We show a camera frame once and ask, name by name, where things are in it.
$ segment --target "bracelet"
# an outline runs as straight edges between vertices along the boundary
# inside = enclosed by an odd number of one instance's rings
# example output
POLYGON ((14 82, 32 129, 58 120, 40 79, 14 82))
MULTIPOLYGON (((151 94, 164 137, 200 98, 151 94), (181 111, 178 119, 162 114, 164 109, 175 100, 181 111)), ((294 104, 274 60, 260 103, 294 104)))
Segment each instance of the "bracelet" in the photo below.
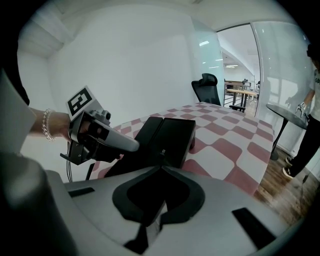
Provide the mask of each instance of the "bracelet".
POLYGON ((55 137, 51 136, 49 131, 49 118, 52 112, 54 112, 54 110, 48 108, 46 111, 44 111, 43 119, 42 119, 42 132, 44 133, 44 136, 46 137, 46 139, 49 140, 50 142, 56 139, 55 137))

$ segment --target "black cable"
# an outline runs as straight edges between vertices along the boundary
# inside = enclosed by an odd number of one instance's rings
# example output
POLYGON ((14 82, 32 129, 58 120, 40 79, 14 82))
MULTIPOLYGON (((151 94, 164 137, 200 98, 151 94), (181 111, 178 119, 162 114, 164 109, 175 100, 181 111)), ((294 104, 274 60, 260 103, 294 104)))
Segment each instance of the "black cable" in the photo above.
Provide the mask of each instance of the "black cable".
MULTIPOLYGON (((66 153, 69 155, 69 147, 70 147, 70 143, 69 141, 67 142, 67 149, 66 149, 66 153)), ((70 175, 70 162, 67 160, 66 161, 66 176, 68 177, 69 182, 72 182, 72 176, 70 175)))

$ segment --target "glass wall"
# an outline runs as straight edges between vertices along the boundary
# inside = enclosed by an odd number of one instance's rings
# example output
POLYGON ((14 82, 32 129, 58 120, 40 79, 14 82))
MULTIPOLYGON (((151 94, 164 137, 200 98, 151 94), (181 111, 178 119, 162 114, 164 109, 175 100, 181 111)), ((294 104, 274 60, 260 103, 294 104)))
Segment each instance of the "glass wall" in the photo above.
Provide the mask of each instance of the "glass wall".
POLYGON ((198 79, 202 78, 202 73, 210 73, 216 76, 218 80, 217 91, 219 100, 221 106, 223 106, 225 98, 225 75, 218 35, 210 27, 195 19, 192 19, 192 23, 195 30, 197 46, 199 47, 199 53, 195 56, 200 65, 198 79))
MULTIPOLYGON (((262 21, 252 23, 261 66, 260 96, 256 117, 273 125, 275 135, 283 119, 266 104, 279 105, 294 113, 309 91, 313 65, 307 57, 308 39, 291 23, 262 21)), ((278 145, 287 152, 295 147, 302 129, 288 123, 278 145)))

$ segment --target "wooden floor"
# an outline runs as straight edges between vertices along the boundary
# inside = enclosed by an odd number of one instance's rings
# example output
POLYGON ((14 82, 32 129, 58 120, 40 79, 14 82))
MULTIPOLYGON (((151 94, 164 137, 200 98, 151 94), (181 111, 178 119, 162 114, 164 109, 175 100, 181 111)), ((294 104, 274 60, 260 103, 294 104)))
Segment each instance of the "wooden floor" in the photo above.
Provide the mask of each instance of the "wooden floor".
POLYGON ((307 169, 303 169, 295 178, 290 179, 282 173, 288 156, 277 148, 279 159, 270 160, 263 179, 254 197, 279 214, 290 226, 304 217, 310 208, 317 188, 318 180, 307 169))

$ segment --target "black office chair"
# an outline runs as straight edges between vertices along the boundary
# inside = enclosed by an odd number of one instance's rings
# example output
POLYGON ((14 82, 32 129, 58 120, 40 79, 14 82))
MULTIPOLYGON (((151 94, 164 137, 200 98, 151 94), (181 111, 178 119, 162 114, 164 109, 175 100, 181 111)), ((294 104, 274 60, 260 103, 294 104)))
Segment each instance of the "black office chair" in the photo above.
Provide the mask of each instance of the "black office chair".
MULTIPOLYGON (((207 102, 221 106, 218 90, 217 90, 218 80, 215 75, 209 73, 203 73, 202 79, 199 81, 192 81, 191 85, 200 102, 207 102)), ((246 109, 243 106, 230 105, 229 108, 233 110, 243 111, 246 109)))

